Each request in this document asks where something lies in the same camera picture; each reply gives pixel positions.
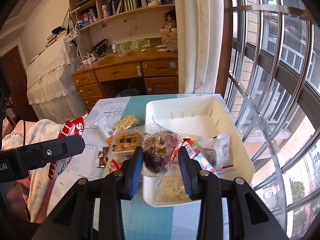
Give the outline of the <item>person's left hand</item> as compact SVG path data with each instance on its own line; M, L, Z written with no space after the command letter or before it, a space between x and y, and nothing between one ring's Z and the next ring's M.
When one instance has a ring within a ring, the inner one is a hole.
M7 200L9 202L10 213L23 220L29 220L23 199L23 189L20 183L16 182L15 185L8 191Z

